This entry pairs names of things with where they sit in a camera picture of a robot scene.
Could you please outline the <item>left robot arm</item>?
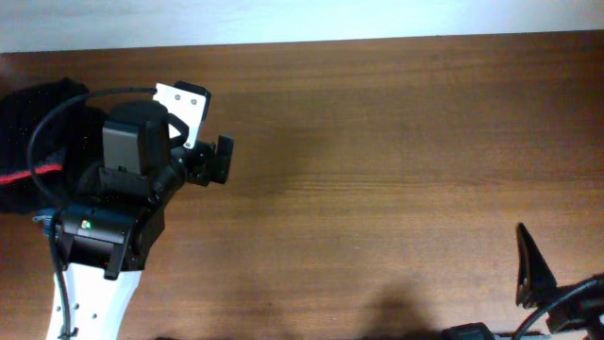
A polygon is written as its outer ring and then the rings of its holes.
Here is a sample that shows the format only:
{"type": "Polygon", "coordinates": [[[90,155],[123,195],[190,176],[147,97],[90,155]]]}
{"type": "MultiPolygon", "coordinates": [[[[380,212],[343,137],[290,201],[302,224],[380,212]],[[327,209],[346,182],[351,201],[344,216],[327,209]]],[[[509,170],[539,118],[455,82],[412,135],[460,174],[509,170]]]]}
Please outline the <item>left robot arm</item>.
{"type": "Polygon", "coordinates": [[[185,184],[227,181],[234,141],[198,140],[209,102],[132,101],[102,126],[97,192],[60,208],[49,238],[59,268],[49,339],[114,339],[141,280],[164,210],[185,184]]]}

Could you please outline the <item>black leggings with red waistband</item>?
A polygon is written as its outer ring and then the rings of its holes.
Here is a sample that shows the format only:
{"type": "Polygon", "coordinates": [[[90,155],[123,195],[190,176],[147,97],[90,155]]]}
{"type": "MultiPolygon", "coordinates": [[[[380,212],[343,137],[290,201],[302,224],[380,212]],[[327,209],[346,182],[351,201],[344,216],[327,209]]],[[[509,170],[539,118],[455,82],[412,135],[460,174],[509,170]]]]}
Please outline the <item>black leggings with red waistband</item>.
{"type": "Polygon", "coordinates": [[[70,78],[14,91],[1,99],[1,213],[32,213],[52,202],[31,178],[27,156],[40,181],[53,194],[73,196],[91,179],[91,166],[103,158],[105,113],[79,102],[31,136],[59,104],[89,89],[70,78]]]}

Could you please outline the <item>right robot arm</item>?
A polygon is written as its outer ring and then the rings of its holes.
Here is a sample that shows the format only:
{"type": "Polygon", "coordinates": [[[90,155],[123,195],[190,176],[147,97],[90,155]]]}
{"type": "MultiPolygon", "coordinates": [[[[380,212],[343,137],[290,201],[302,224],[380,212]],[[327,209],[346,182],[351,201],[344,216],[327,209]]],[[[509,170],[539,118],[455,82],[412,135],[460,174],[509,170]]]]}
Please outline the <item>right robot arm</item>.
{"type": "Polygon", "coordinates": [[[519,254],[515,304],[531,314],[510,333],[496,333],[484,323],[442,331],[444,340],[549,339],[565,332],[603,340],[603,275],[560,286],[527,227],[516,227],[519,254]]]}

